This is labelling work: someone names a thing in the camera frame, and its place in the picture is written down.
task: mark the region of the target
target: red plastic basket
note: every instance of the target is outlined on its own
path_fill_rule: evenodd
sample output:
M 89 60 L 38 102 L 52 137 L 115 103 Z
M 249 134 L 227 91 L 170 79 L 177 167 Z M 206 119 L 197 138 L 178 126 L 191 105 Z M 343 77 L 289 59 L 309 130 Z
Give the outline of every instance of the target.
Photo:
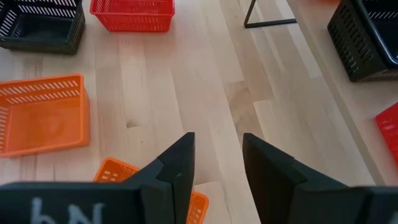
M 90 13 L 109 31 L 167 32 L 174 0 L 91 0 Z
M 377 115 L 376 121 L 398 166 L 398 103 Z
M 97 174 L 94 182 L 122 182 L 138 172 L 138 168 L 112 157 L 106 158 Z M 206 195 L 192 191 L 191 201 L 187 216 L 187 224 L 202 224 L 209 206 Z

